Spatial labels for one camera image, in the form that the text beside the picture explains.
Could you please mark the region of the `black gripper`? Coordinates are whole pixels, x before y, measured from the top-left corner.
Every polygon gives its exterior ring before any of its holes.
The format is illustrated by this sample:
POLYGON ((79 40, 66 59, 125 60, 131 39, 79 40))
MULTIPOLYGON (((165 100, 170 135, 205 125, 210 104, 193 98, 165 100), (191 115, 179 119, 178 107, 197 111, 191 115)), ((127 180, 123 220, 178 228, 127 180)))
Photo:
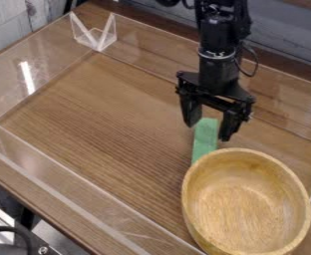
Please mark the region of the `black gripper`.
POLYGON ((199 57, 199 72, 179 71, 175 92, 179 95, 182 116, 193 128, 202 118, 202 107, 224 112, 218 137, 230 141, 244 122, 250 120, 254 97, 240 86, 238 59, 199 57))

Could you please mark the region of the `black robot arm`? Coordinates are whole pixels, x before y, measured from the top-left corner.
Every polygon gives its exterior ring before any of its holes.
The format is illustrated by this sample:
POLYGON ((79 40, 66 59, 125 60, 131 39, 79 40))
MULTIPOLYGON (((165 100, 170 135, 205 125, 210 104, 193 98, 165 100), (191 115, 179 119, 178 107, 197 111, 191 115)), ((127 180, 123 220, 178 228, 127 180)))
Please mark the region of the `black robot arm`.
POLYGON ((202 119, 202 107, 209 106, 224 113, 218 138, 230 141, 244 122, 250 120, 256 97, 241 87, 240 74, 253 77, 241 68, 242 52, 252 33, 248 0, 157 0, 165 7, 182 3, 195 12, 199 33, 198 72, 178 71, 182 117, 191 128, 202 119))

